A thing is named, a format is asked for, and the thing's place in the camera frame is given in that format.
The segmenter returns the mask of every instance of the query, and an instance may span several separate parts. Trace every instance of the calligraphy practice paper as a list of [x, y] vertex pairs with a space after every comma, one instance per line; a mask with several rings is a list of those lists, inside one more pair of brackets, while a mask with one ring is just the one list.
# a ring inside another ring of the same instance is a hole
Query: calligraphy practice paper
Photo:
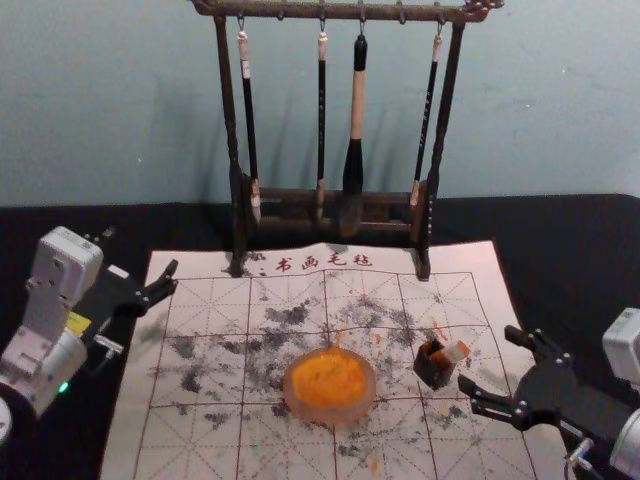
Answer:
[[[533, 365], [504, 339], [517, 319], [493, 244], [430, 253], [420, 282], [410, 250], [250, 252], [242, 278], [228, 253], [154, 252], [148, 278], [176, 259], [179, 284], [136, 325], [102, 478], [560, 478], [557, 430], [473, 415], [457, 388], [462, 373], [510, 395]], [[433, 338], [471, 348], [435, 392], [412, 370]], [[347, 427], [303, 423], [282, 401], [287, 365], [329, 345], [376, 373], [373, 408]]]

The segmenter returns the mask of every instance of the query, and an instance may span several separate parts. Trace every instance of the black table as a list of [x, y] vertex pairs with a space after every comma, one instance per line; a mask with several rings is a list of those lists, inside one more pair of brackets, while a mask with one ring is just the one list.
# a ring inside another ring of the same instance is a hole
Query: black table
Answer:
[[[542, 328], [577, 356], [580, 378], [626, 402], [601, 347], [606, 328], [628, 306], [640, 307], [640, 199], [623, 195], [440, 200], [435, 244], [494, 239], [521, 323]], [[0, 346], [27, 300], [24, 282], [38, 239], [57, 225], [96, 234], [115, 225], [107, 261], [144, 279], [154, 249], [230, 249], [225, 205], [136, 205], [0, 209]], [[269, 234], [252, 248], [290, 248], [319, 240], [310, 233]], [[350, 243], [406, 246], [404, 236], [362, 235]], [[128, 343], [133, 323], [113, 322], [110, 336]], [[12, 443], [0, 465], [7, 479], [93, 479], [100, 472], [125, 360], [103, 375], [79, 375], [26, 441]], [[598, 466], [607, 478], [615, 474]]]

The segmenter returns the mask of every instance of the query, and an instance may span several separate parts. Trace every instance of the light blue wall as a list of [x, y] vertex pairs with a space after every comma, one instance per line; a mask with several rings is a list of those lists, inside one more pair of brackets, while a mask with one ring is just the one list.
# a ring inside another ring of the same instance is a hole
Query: light blue wall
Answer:
[[[469, 25], [441, 194], [640, 196], [639, 24], [637, 0], [507, 0]], [[357, 29], [327, 22], [331, 187]], [[262, 184], [311, 187], [318, 23], [246, 30]], [[235, 21], [228, 31], [247, 165]], [[365, 188], [406, 190], [434, 26], [371, 22], [366, 34]], [[0, 205], [227, 201], [227, 166], [213, 23], [190, 3], [0, 0]]]

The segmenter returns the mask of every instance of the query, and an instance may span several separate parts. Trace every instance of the calligraphy brush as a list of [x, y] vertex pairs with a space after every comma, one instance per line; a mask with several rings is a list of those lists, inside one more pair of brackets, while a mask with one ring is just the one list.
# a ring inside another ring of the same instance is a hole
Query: calligraphy brush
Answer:
[[413, 177], [413, 187], [411, 188], [411, 196], [409, 197], [409, 206], [415, 207], [418, 203], [418, 192], [420, 183], [420, 174], [422, 173], [422, 160], [424, 158], [424, 147], [427, 143], [427, 132], [429, 130], [429, 117], [431, 115], [431, 104], [433, 101], [433, 89], [436, 83], [436, 74], [438, 72], [438, 60], [440, 59], [440, 47], [442, 46], [442, 37], [440, 36], [441, 26], [438, 25], [438, 33], [433, 39], [433, 54], [431, 56], [431, 72], [429, 73], [429, 84], [427, 86], [427, 97], [424, 102], [424, 112], [422, 114], [422, 130], [420, 132], [420, 143], [418, 145], [418, 158], [416, 160], [416, 171]]
[[253, 125], [253, 100], [251, 98], [251, 70], [249, 69], [248, 36], [244, 28], [238, 32], [240, 67], [242, 68], [242, 90], [244, 111], [247, 117], [247, 142], [249, 144], [249, 169], [251, 174], [251, 210], [256, 223], [260, 223], [260, 184], [258, 182], [258, 160], [256, 158], [256, 134]]
[[362, 117], [366, 80], [367, 40], [360, 33], [354, 45], [351, 135], [342, 175], [342, 198], [338, 224], [345, 237], [355, 235], [362, 218]]
[[327, 65], [327, 34], [318, 37], [318, 184], [316, 187], [316, 220], [322, 220], [324, 204], [324, 116], [326, 109], [325, 85]]

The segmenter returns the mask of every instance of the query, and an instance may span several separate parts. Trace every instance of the orange paste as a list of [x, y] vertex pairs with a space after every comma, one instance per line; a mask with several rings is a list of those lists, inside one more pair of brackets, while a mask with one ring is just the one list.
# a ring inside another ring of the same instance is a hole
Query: orange paste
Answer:
[[367, 389], [364, 372], [339, 348], [328, 348], [293, 371], [293, 390], [307, 405], [343, 407], [357, 402]]

